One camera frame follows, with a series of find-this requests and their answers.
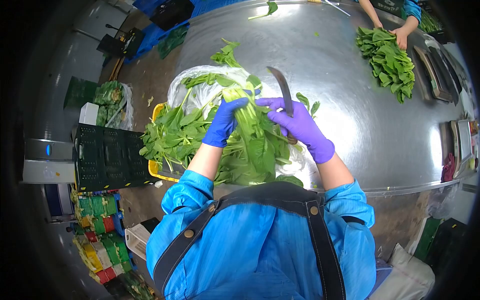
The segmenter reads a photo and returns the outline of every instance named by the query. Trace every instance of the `knife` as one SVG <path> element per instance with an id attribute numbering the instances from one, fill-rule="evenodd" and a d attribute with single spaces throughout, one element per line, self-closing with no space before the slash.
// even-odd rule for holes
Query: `knife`
<path id="1" fill-rule="evenodd" d="M 293 118 L 292 97 L 290 95 L 290 90 L 288 88 L 285 76 L 283 76 L 282 72 L 275 68 L 267 67 L 267 69 L 276 78 L 276 80 L 278 81 L 278 85 L 280 85 L 280 90 L 282 91 L 283 100 L 285 102 L 285 112 L 287 112 L 287 116 Z M 287 140 L 290 145 L 295 145 L 298 142 L 298 140 L 290 132 L 287 134 Z"/>

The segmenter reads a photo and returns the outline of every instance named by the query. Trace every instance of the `concrete floor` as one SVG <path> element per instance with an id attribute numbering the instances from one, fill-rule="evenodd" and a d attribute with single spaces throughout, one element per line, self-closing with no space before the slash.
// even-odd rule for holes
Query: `concrete floor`
<path id="1" fill-rule="evenodd" d="M 132 26 L 144 28 L 149 20 L 142 13 L 131 14 L 121 29 L 129 30 Z M 142 132 L 152 116 L 156 104 L 166 102 L 170 82 L 174 78 L 175 66 L 181 51 L 181 46 L 174 49 L 164 60 L 161 60 L 156 47 L 139 59 L 123 65 L 118 75 L 118 80 L 133 86 L 133 130 Z M 102 71 L 100 83 L 108 80 L 115 61 L 110 61 Z M 147 99 L 151 96 L 154 100 L 147 107 Z M 156 217 L 162 219 L 164 213 L 161 201 L 166 190 L 173 182 L 163 181 L 163 186 L 145 186 L 139 188 L 126 188 L 120 191 L 120 205 L 124 209 L 124 225 L 132 227 L 144 220 Z M 215 197 L 224 194 L 216 190 Z M 430 191 L 410 195 L 368 198 L 368 204 L 375 209 L 375 225 L 371 232 L 375 238 L 376 256 L 388 260 L 398 242 L 404 248 L 417 237 L 420 225 L 426 217 L 426 207 Z M 139 272 L 147 284 L 154 287 L 146 269 L 145 262 L 139 257 L 135 258 Z"/>

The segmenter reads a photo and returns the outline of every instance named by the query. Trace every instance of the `hand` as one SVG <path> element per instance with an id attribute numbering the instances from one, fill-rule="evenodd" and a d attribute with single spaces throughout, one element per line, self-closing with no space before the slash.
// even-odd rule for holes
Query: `hand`
<path id="1" fill-rule="evenodd" d="M 260 98 L 255 103 L 259 106 L 269 106 L 272 111 L 267 113 L 268 118 L 280 124 L 283 135 L 286 136 L 290 132 L 304 143 L 315 163 L 325 163 L 335 154 L 332 141 L 325 138 L 302 103 L 293 101 L 293 118 L 287 116 L 284 110 L 276 111 L 279 108 L 285 108 L 283 98 Z"/>
<path id="2" fill-rule="evenodd" d="M 375 28 L 383 28 L 384 26 L 382 25 L 382 23 L 380 21 L 377 21 L 377 22 L 373 22 L 373 27 Z"/>
<path id="3" fill-rule="evenodd" d="M 396 35 L 396 43 L 398 44 L 398 47 L 402 50 L 407 49 L 407 36 L 408 33 L 405 31 L 403 27 L 397 28 L 395 30 L 389 30 L 391 34 Z"/>
<path id="4" fill-rule="evenodd" d="M 244 91 L 249 95 L 251 94 L 251 91 Z M 255 90 L 255 95 L 259 93 L 260 90 Z M 221 148 L 227 146 L 227 139 L 238 125 L 233 114 L 237 108 L 241 108 L 247 105 L 247 103 L 248 98 L 240 98 L 231 102 L 225 102 L 225 100 L 222 99 L 222 103 L 218 107 L 212 124 L 202 139 L 202 143 Z"/>

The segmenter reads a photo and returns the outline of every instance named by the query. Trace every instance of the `red plastic crate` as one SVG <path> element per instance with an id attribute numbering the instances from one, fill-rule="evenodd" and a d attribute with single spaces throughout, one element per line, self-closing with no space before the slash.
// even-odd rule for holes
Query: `red plastic crate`
<path id="1" fill-rule="evenodd" d="M 113 218 L 111 216 L 103 218 L 103 225 L 105 226 L 105 232 L 115 230 L 115 225 L 113 224 Z"/>
<path id="2" fill-rule="evenodd" d="M 86 231 L 86 232 L 85 232 L 85 236 L 87 237 L 88 241 L 90 241 L 90 242 L 96 242 L 96 241 L 98 241 L 98 240 L 96 239 L 96 235 L 95 235 L 95 233 L 94 233 L 93 231 Z"/>
<path id="3" fill-rule="evenodd" d="M 112 267 L 107 268 L 104 271 L 107 274 L 108 280 L 112 280 L 117 277 L 117 274 L 115 274 L 115 270 Z"/>
<path id="4" fill-rule="evenodd" d="M 107 273 L 105 272 L 105 270 L 98 271 L 98 272 L 96 272 L 95 274 L 98 276 L 98 278 L 100 278 L 100 283 L 101 283 L 101 284 L 104 284 L 104 283 L 106 283 L 107 281 L 110 280 L 110 279 L 108 278 Z"/>

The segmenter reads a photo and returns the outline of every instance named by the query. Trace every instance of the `metal work table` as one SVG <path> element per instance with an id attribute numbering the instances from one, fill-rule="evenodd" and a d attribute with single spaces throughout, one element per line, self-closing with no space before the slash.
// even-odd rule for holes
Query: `metal work table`
<path id="1" fill-rule="evenodd" d="M 417 81 L 413 98 L 399 104 L 388 88 L 380 87 L 355 44 L 357 27 L 372 27 L 357 3 L 340 4 L 350 17 L 326 3 L 277 4 L 273 15 L 251 21 L 247 18 L 267 11 L 264 1 L 236 3 L 190 20 L 176 74 L 215 65 L 210 56 L 225 45 L 221 38 L 240 42 L 237 61 L 279 95 L 266 66 L 283 72 L 292 95 L 301 92 L 311 103 L 321 102 L 318 126 L 369 195 L 420 192 L 458 182 L 440 183 L 439 123 L 457 120 L 463 112 L 461 102 L 454 106 L 426 101 Z M 403 24 L 391 14 L 377 13 L 386 29 Z M 408 37 L 410 57 L 414 45 L 427 49 L 418 29 Z M 417 68 L 414 72 L 416 78 L 424 76 Z M 307 159 L 308 167 L 296 176 L 305 188 L 314 189 L 311 182 L 320 188 L 316 166 L 310 156 Z"/>

